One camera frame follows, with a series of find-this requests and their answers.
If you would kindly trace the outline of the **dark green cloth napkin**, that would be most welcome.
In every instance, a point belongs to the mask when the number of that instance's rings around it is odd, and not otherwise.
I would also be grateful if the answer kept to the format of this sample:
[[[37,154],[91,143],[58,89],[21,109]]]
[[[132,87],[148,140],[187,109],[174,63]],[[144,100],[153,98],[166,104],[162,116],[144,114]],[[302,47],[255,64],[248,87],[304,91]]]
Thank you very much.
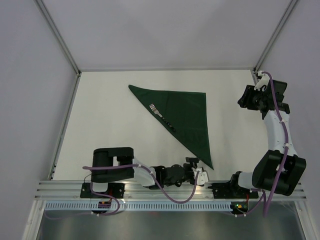
[[[128,85],[137,100],[186,149],[212,170],[207,99],[204,92],[145,89]],[[154,104],[165,119],[175,128],[173,132],[149,105]]]

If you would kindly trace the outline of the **fork with black handle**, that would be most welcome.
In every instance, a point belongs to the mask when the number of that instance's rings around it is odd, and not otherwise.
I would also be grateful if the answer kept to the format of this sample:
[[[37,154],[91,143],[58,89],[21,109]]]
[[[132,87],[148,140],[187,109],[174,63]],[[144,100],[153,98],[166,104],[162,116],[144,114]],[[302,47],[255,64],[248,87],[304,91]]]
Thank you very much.
[[[162,121],[173,131],[175,132],[176,129],[167,121],[167,119],[159,112],[159,110],[155,107],[155,105],[153,103],[151,103],[149,105],[150,109],[152,110],[152,112],[157,115],[158,117],[160,117],[162,119]]]

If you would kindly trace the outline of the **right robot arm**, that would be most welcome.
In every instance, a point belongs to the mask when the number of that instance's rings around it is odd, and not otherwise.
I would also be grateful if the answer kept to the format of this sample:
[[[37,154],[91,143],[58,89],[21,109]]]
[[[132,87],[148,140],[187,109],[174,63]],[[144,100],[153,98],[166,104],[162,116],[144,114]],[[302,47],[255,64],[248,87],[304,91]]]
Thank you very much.
[[[237,102],[241,108],[260,111],[268,150],[253,172],[238,171],[232,175],[228,192],[235,198],[251,189],[290,196],[306,169],[306,160],[298,156],[291,139],[290,107],[283,102],[286,88],[287,83],[282,81],[260,80],[256,85],[247,85]]]

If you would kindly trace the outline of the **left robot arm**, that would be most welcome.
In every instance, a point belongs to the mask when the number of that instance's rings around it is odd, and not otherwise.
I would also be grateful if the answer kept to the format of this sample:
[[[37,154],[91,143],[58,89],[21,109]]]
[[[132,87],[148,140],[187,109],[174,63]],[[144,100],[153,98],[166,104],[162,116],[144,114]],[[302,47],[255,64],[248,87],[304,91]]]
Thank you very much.
[[[133,179],[150,190],[195,183],[199,159],[187,157],[183,165],[174,164],[147,166],[137,160],[131,147],[98,148],[93,151],[91,171],[91,191],[98,198],[109,193],[109,183]]]

